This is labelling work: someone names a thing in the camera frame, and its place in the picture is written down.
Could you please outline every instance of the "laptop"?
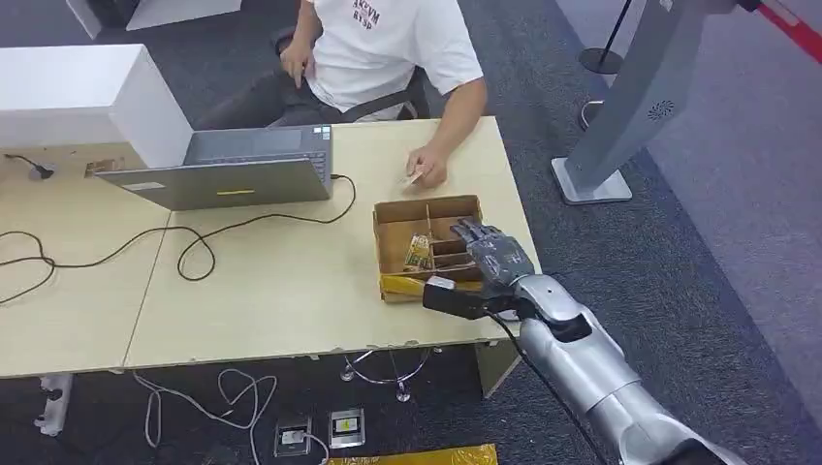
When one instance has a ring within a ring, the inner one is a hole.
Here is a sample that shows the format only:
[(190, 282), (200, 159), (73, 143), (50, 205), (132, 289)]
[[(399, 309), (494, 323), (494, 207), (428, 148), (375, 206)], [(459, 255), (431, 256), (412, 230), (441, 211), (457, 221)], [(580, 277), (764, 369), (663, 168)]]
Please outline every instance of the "laptop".
[(171, 211), (331, 198), (332, 128), (200, 131), (181, 167), (96, 176)]

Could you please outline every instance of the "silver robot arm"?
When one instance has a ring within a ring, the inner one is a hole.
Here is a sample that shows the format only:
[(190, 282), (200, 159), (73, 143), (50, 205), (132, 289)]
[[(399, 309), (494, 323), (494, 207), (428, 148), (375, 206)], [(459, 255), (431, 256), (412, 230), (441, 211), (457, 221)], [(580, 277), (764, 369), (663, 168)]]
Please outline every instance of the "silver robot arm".
[(453, 281), (435, 276), (425, 287), (426, 308), (467, 319), (493, 316), (501, 325), (494, 314), (517, 310), (523, 356), (614, 447), (623, 465), (744, 464), (666, 411), (594, 314), (551, 276), (536, 274), (516, 239), (473, 220), (460, 220), (452, 231), (480, 268), (485, 291), (460, 293)]
[(520, 346), (574, 413), (613, 445), (624, 465), (744, 464), (659, 405), (617, 342), (556, 280), (524, 276), (514, 289), (537, 312), (537, 318), (522, 321)]

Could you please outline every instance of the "desk leg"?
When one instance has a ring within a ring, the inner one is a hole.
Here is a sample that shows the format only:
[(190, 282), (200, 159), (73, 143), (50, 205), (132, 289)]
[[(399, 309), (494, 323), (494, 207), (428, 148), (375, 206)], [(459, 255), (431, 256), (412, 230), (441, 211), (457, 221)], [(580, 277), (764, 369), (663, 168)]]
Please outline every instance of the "desk leg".
[(62, 373), (40, 377), (40, 389), (46, 393), (46, 408), (43, 414), (34, 420), (34, 425), (40, 428), (41, 433), (57, 436), (63, 430), (74, 376), (71, 373)]
[(520, 354), (517, 353), (511, 341), (500, 341), (493, 346), (487, 343), (477, 343), (474, 344), (474, 351), (477, 354), (477, 366), (480, 369), (483, 397), (488, 399), (520, 363)]

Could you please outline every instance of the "white cable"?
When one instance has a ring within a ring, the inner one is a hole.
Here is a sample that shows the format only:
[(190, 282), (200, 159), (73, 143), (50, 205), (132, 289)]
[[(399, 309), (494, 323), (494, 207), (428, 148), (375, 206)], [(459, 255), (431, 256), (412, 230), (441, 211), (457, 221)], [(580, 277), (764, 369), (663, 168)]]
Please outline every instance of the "white cable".
[[(223, 376), (225, 376), (228, 373), (237, 373), (237, 374), (239, 374), (240, 376), (246, 378), (249, 381), (248, 386), (246, 386), (243, 390), (241, 390), (239, 392), (239, 394), (237, 394), (233, 399), (229, 399), (228, 396), (226, 395), (226, 391), (223, 389)], [(152, 383), (149, 380), (147, 380), (146, 378), (138, 375), (136, 372), (132, 372), (132, 376), (134, 376), (135, 381), (137, 381), (141, 386), (143, 386), (143, 387), (145, 387), (145, 388), (147, 388), (151, 391), (151, 393), (148, 395), (148, 405), (147, 405), (147, 408), (145, 410), (145, 425), (143, 427), (143, 434), (145, 435), (145, 441), (150, 446), (152, 446), (154, 449), (157, 449), (157, 446), (160, 444), (160, 438), (162, 437), (162, 432), (163, 432), (163, 429), (162, 429), (162, 424), (163, 424), (163, 397), (162, 397), (161, 394), (163, 392), (167, 392), (169, 394), (176, 395), (177, 397), (180, 397), (180, 398), (186, 400), (189, 404), (193, 405), (195, 409), (199, 410), (206, 417), (208, 417), (210, 419), (216, 419), (217, 421), (221, 421), (221, 422), (223, 422), (225, 424), (228, 424), (229, 426), (232, 426), (233, 428), (236, 428), (236, 429), (242, 429), (242, 430), (247, 429), (248, 430), (249, 442), (251, 443), (251, 454), (254, 456), (254, 463), (256, 465), (261, 465), (260, 464), (260, 458), (257, 456), (257, 447), (254, 444), (254, 427), (257, 426), (257, 422), (260, 420), (260, 417), (263, 416), (263, 412), (266, 410), (266, 407), (269, 406), (269, 402), (271, 401), (271, 398), (274, 396), (274, 391), (277, 389), (277, 378), (275, 376), (264, 376), (262, 378), (255, 379), (254, 377), (252, 377), (252, 376), (250, 376), (246, 373), (243, 373), (239, 370), (236, 370), (235, 368), (227, 368), (227, 369), (221, 371), (220, 374), (217, 376), (217, 388), (220, 390), (220, 395), (223, 396), (223, 400), (225, 400), (226, 403), (230, 407), (233, 407), (234, 404), (236, 404), (237, 401), (243, 396), (243, 394), (248, 392), (248, 390), (253, 389), (253, 391), (254, 391), (254, 415), (251, 416), (251, 420), (248, 421), (247, 424), (239, 424), (239, 423), (235, 423), (233, 421), (230, 421), (230, 420), (227, 420), (227, 419), (223, 418), (223, 417), (229, 415), (230, 413), (232, 413), (234, 410), (230, 409), (226, 413), (224, 413), (222, 416), (217, 416), (217, 415), (209, 412), (208, 410), (204, 409), (202, 405), (200, 405), (196, 400), (194, 400), (189, 395), (183, 394), (182, 392), (180, 392), (178, 390), (169, 389), (167, 387), (162, 387), (162, 386), (160, 386), (156, 383)], [(266, 401), (263, 403), (263, 405), (261, 407), (260, 406), (260, 392), (257, 389), (257, 385), (259, 383), (265, 381), (265, 380), (271, 380), (272, 381), (271, 391), (269, 392), (268, 397), (266, 397)], [(155, 405), (155, 402), (156, 402), (156, 406), (157, 406), (156, 409), (155, 409), (156, 413), (157, 413), (157, 434), (154, 436), (154, 438), (151, 438), (151, 436), (148, 434), (148, 429), (149, 429), (148, 426), (151, 423), (151, 412), (152, 412), (152, 407)], [(323, 448), (326, 449), (326, 460), (323, 461), (323, 465), (325, 465), (325, 462), (328, 460), (329, 450), (328, 450), (328, 448), (326, 448), (326, 445), (323, 444), (319, 440), (319, 438), (314, 437), (314, 439), (316, 441), (320, 442), (320, 444), (322, 444)]]
[(326, 458), (324, 458), (323, 460), (320, 461), (320, 465), (326, 465), (326, 463), (328, 463), (329, 459), (331, 458), (330, 457), (331, 454), (329, 453), (329, 447), (326, 446), (326, 443), (324, 443), (322, 439), (314, 436), (311, 433), (302, 433), (302, 435), (306, 438), (313, 439), (317, 444), (319, 444), (320, 446), (323, 447), (323, 450), (326, 452)]

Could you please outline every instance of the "white box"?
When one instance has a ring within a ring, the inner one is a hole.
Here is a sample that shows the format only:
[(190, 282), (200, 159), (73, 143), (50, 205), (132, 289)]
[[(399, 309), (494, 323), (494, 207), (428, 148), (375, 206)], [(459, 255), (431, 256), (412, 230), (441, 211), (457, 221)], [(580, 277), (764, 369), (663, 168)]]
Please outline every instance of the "white box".
[(128, 143), (128, 168), (182, 164), (192, 129), (143, 45), (0, 48), (0, 147)]

